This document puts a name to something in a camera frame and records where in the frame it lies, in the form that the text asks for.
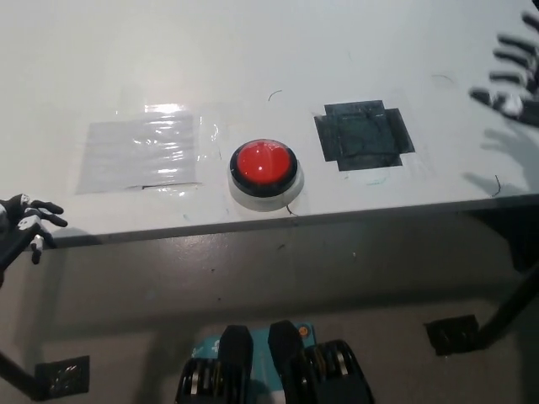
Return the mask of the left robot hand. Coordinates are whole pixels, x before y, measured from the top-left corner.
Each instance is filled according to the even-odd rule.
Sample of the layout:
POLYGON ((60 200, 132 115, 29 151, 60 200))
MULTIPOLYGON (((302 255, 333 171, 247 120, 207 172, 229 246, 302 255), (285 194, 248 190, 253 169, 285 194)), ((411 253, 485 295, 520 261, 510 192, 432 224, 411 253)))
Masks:
POLYGON ((61 217, 63 214, 62 207, 31 199, 27 194, 1 200, 1 284, 8 267, 28 247, 33 264, 40 263, 44 246, 56 248, 54 237, 44 226, 44 221, 67 227, 68 222, 61 217))

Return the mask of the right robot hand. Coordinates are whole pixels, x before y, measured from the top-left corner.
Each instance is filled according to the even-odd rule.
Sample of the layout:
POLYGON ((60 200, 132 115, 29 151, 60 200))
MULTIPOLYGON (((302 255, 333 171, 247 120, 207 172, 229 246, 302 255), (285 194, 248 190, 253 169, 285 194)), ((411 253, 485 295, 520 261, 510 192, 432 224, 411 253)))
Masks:
POLYGON ((515 85, 522 93, 495 92, 488 88, 471 88, 471 99, 508 120, 538 128, 538 43, 509 34, 498 34, 500 47, 493 51, 499 61, 513 63, 520 72, 492 71, 492 83, 515 85))

